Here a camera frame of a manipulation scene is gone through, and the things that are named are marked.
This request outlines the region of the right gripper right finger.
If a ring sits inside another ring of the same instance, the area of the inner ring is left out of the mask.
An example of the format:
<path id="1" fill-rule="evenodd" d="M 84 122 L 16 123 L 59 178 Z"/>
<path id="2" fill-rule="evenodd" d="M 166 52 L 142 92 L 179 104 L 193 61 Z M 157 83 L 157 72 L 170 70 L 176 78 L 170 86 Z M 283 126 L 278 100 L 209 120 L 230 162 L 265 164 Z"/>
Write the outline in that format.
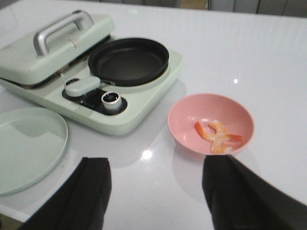
<path id="1" fill-rule="evenodd" d="M 216 230 L 305 230 L 307 207 L 231 155 L 204 159 L 202 188 Z"/>

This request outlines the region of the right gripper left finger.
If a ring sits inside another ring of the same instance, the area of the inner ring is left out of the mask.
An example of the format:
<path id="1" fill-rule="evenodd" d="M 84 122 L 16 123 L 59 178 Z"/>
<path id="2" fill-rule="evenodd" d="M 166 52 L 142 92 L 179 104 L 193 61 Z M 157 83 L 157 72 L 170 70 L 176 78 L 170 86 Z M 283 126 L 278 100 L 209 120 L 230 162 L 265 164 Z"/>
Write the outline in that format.
<path id="1" fill-rule="evenodd" d="M 82 158 L 66 182 L 21 230 L 101 230 L 112 190 L 107 158 Z"/>

